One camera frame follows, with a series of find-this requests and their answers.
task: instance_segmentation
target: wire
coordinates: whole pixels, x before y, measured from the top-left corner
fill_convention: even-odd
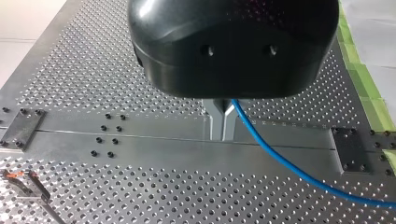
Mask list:
[[[281,156],[279,153],[277,153],[273,148],[271,148],[260,136],[260,134],[256,131],[256,129],[253,127],[253,125],[250,123],[248,120],[248,117],[246,116],[244,110],[242,109],[241,105],[238,103],[238,100],[232,99],[233,106],[235,106],[236,112],[239,115],[239,118],[241,118],[242,121],[244,121],[245,126],[247,127],[248,131],[251,133],[251,135],[254,137],[254,139],[259,143],[259,145],[266,151],[270,156],[272,156],[274,159],[276,159],[278,162],[280,162],[282,165],[286,166],[290,170],[292,170],[295,174],[297,174],[301,179],[305,180],[306,182],[320,188],[323,190],[326,190],[335,196],[338,196],[340,198],[344,198],[348,201],[351,201],[353,203],[365,203],[369,204],[372,206],[378,206],[378,207],[387,207],[387,208],[396,208],[396,203],[392,202],[383,202],[375,199],[369,199],[369,198],[362,198],[359,196],[355,196],[352,194],[348,194],[346,192],[343,192],[339,189],[336,189],[334,187],[331,187],[329,185],[324,184],[323,182],[315,179],[311,175],[307,174],[297,166],[295,166],[293,163],[288,161],[286,158]]]

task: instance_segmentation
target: hex screw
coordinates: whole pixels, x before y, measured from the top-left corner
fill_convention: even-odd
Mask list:
[[[366,164],[361,165],[361,171],[365,171],[366,170]]]
[[[385,160],[387,159],[387,157],[386,157],[385,155],[380,155],[380,156],[379,156],[379,159],[380,159],[381,161],[385,161]]]
[[[17,142],[15,143],[15,146],[21,148],[21,147],[23,147],[23,143],[20,142],[20,141],[17,141]]]
[[[91,151],[91,156],[96,157],[97,155],[98,155],[97,151],[95,151],[95,150]]]
[[[349,168],[349,163],[345,163],[345,164],[343,165],[343,168],[344,168],[344,170],[347,170],[347,169]]]
[[[391,171],[390,169],[387,169],[387,170],[385,171],[385,175],[392,175],[392,171]]]

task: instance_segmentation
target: floor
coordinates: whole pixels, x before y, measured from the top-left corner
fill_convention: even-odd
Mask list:
[[[0,88],[65,1],[0,0]],[[341,2],[361,61],[396,123],[396,1]]]
[[[0,0],[0,88],[66,0]]]

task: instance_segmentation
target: green tape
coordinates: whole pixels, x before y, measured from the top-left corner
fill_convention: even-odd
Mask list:
[[[363,109],[366,113],[367,119],[369,120],[371,129],[376,132],[383,132],[384,127],[376,114],[372,100],[370,100],[370,98],[361,98],[361,104],[363,105]]]
[[[382,130],[385,131],[388,130],[390,132],[395,132],[395,125],[392,122],[392,119],[390,118],[387,106],[385,105],[385,102],[383,99],[372,99],[374,109],[376,111],[376,114],[378,115],[378,118],[382,124]]]
[[[352,35],[340,4],[340,18],[337,39],[343,54],[346,69],[361,99],[370,126],[377,132],[396,131],[388,109],[378,91],[367,67],[361,63]]]
[[[338,23],[338,31],[340,32],[341,37],[343,38],[343,43],[353,45],[352,35],[349,32],[349,27],[347,25],[347,20],[340,19]]]
[[[363,84],[366,92],[368,93],[368,97],[372,99],[382,99],[381,94],[379,93],[378,88],[374,84],[372,77],[370,76],[369,70],[367,70],[366,65],[361,63],[354,64],[355,70],[358,72],[359,77],[361,78],[361,83]]]
[[[396,173],[396,150],[383,149],[382,151],[385,156],[387,156],[389,164],[393,169],[393,173]]]

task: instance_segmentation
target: metal bracket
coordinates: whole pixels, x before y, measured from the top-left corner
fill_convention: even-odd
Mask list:
[[[356,129],[331,128],[339,165],[344,172],[370,174],[369,159]]]
[[[207,113],[210,116],[210,140],[233,141],[237,113],[225,100],[205,99],[202,100]]]
[[[44,110],[21,108],[0,140],[0,152],[23,152],[45,114]]]
[[[15,202],[38,203],[58,223],[64,224],[64,221],[49,205],[50,193],[41,184],[35,172],[26,170],[12,174],[8,170],[1,170],[0,177],[4,181],[7,181],[8,184],[10,184],[10,186],[18,193]]]

